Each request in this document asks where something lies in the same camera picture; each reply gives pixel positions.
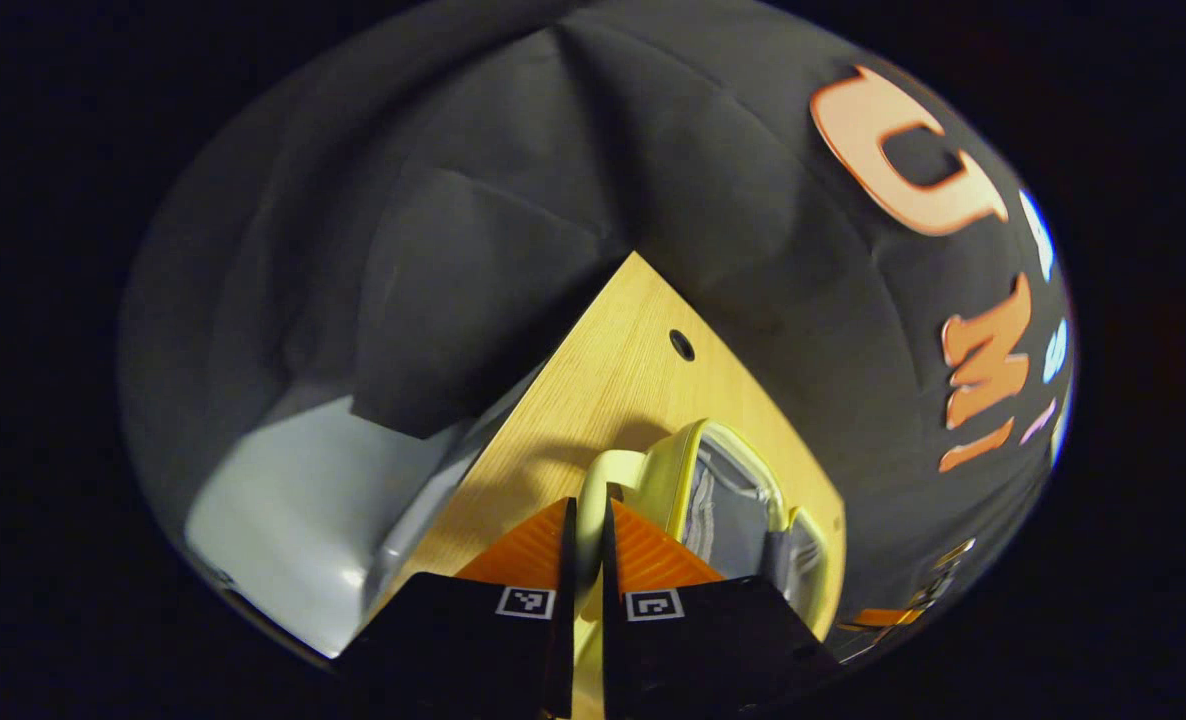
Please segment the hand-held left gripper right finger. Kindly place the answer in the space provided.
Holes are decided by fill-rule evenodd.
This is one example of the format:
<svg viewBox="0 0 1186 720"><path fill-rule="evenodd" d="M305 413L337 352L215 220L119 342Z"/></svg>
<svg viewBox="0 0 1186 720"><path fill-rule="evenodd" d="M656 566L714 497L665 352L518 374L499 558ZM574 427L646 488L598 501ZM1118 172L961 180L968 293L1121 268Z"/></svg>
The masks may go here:
<svg viewBox="0 0 1186 720"><path fill-rule="evenodd" d="M837 660L769 579L725 579L619 501L602 525L608 719L785 719Z"/></svg>

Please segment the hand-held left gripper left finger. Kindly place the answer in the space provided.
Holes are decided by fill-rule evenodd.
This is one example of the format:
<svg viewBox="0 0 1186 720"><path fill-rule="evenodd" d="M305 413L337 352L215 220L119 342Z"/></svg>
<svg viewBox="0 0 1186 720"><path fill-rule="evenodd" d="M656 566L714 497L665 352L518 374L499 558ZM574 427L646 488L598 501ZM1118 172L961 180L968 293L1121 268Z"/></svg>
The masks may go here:
<svg viewBox="0 0 1186 720"><path fill-rule="evenodd" d="M406 579L338 660L368 716L570 716L575 525L562 498L460 571Z"/></svg>

